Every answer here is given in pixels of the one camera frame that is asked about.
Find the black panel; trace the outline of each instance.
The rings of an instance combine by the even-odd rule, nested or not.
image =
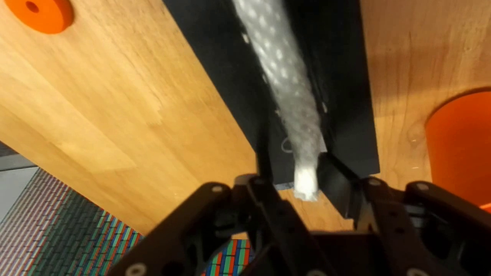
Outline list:
[[[231,0],[163,1],[254,149],[258,137],[264,136],[261,131],[268,129],[274,183],[292,182],[293,155],[281,148],[285,131],[274,112],[257,56],[242,38],[243,27]],[[335,14],[335,10],[328,11],[332,4],[310,1],[300,5],[293,22],[295,31],[305,35],[303,50],[314,76],[316,97],[328,99],[330,119],[323,118],[328,148],[353,171],[367,175],[378,172],[379,166],[363,34],[357,1],[344,3],[345,9],[335,5],[343,12]],[[315,5],[314,14],[310,9]],[[328,13],[334,13],[339,22]],[[333,23],[340,29],[331,31]]]

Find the orange object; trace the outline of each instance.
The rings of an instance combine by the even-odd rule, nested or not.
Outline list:
[[[457,98],[426,124],[433,182],[491,212],[491,92]]]
[[[43,33],[59,33],[73,22],[68,0],[5,0],[24,24]]]

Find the striped carpet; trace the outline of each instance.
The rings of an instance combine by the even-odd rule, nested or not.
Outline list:
[[[0,275],[105,275],[142,238],[39,169],[0,222]],[[202,275],[236,276],[252,258],[234,240]]]

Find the wood grain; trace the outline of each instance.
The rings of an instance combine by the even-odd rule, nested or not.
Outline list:
[[[254,154],[160,0],[73,0],[57,35],[0,3],[0,140],[148,233],[206,181],[254,171]],[[491,85],[485,0],[362,0],[381,162],[394,187],[430,179],[424,122]],[[295,205],[310,229],[351,227],[325,199]]]

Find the gray fabric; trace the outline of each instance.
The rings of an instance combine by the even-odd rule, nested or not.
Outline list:
[[[295,196],[317,199],[320,119],[307,70],[281,0],[233,0],[279,107],[295,158]]]

